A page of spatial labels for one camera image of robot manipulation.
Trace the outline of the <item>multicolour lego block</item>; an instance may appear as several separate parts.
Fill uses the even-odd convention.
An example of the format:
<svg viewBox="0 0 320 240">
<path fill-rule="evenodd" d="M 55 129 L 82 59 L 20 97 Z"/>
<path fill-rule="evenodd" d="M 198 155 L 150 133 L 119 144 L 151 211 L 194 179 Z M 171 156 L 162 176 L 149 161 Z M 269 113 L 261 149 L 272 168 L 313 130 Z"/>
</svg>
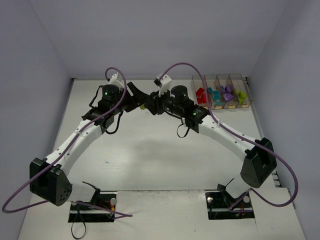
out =
<svg viewBox="0 0 320 240">
<path fill-rule="evenodd" d="M 195 95 L 196 95 L 196 100 L 198 105 L 208 103 L 206 94 L 207 94 L 207 91 L 204 88 L 200 87 L 197 89 L 197 91 L 195 92 Z"/>
</svg>

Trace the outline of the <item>teal square lego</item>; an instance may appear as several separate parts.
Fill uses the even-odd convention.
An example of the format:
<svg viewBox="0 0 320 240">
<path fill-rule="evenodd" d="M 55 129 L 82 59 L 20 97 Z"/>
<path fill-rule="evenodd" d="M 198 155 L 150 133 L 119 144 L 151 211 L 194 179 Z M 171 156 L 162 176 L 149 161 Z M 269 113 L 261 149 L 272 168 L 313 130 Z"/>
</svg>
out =
<svg viewBox="0 0 320 240">
<path fill-rule="evenodd" d="M 214 105 L 215 105 L 215 107 L 221 107 L 222 103 L 219 100 L 216 100 Z"/>
</svg>

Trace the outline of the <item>purple lego brick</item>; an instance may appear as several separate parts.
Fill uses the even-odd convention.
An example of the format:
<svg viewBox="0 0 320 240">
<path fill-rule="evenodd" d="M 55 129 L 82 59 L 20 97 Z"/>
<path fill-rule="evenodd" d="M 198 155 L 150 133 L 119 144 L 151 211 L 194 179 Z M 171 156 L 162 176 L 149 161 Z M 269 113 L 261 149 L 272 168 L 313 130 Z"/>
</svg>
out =
<svg viewBox="0 0 320 240">
<path fill-rule="evenodd" d="M 232 102 L 234 100 L 234 97 L 231 93 L 224 94 L 223 98 L 226 103 Z"/>
</svg>

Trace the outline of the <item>purple oval paw lego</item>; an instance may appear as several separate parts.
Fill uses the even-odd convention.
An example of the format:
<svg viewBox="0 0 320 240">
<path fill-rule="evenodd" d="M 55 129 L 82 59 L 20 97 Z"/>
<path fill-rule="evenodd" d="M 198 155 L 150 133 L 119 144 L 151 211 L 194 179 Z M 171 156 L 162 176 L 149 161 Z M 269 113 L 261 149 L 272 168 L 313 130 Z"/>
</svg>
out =
<svg viewBox="0 0 320 240">
<path fill-rule="evenodd" d="M 233 92 L 232 86 L 230 84 L 226 84 L 224 87 L 224 91 L 226 94 L 232 94 Z"/>
</svg>

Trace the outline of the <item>small lime green lego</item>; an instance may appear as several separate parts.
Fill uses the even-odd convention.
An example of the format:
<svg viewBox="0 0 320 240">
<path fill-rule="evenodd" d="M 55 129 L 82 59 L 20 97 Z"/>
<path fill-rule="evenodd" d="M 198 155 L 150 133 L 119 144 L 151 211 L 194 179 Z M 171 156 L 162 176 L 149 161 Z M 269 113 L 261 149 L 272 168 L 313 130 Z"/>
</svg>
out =
<svg viewBox="0 0 320 240">
<path fill-rule="evenodd" d="M 243 104 L 244 101 L 246 100 L 247 95 L 246 95 L 246 93 L 244 91 L 238 91 L 237 92 L 237 97 L 238 97 L 239 103 Z"/>
</svg>

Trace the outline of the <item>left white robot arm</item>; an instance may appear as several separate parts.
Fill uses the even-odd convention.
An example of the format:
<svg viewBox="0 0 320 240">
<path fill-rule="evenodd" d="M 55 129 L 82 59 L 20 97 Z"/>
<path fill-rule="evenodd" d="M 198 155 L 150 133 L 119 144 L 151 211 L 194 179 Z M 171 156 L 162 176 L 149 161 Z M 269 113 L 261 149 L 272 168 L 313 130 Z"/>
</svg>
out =
<svg viewBox="0 0 320 240">
<path fill-rule="evenodd" d="M 117 83 L 101 85 L 97 91 L 102 93 L 101 100 L 82 116 L 67 140 L 44 159 L 35 158 L 30 163 L 30 191 L 56 206 L 65 202 L 90 203 L 98 197 L 97 187 L 85 182 L 71 183 L 68 174 L 86 149 L 114 122 L 116 114 L 131 112 L 150 98 L 131 82 L 128 90 Z"/>
</svg>

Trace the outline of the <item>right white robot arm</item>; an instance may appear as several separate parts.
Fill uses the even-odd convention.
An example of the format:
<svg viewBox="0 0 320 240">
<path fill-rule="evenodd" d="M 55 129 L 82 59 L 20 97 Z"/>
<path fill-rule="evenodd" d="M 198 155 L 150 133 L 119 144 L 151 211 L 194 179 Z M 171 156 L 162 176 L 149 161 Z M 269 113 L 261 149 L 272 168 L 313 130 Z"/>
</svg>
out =
<svg viewBox="0 0 320 240">
<path fill-rule="evenodd" d="M 242 162 L 240 173 L 218 190 L 236 199 L 251 188 L 258 189 L 277 167 L 276 158 L 270 153 L 272 143 L 267 138 L 243 140 L 240 132 L 229 133 L 214 120 L 208 109 L 194 103 L 183 85 L 177 85 L 163 95 L 150 94 L 144 104 L 153 115 L 170 113 L 198 134 L 207 136 L 234 153 Z"/>
</svg>

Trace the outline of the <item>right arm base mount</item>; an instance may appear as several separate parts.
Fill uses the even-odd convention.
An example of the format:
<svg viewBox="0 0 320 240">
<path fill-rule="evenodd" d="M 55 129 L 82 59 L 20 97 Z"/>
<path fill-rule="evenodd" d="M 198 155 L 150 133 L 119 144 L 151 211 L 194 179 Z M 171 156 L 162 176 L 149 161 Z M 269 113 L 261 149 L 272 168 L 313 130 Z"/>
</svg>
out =
<svg viewBox="0 0 320 240">
<path fill-rule="evenodd" d="M 237 199 L 227 198 L 220 191 L 206 191 L 205 200 L 209 220 L 254 219 L 255 214 L 250 195 Z"/>
</svg>

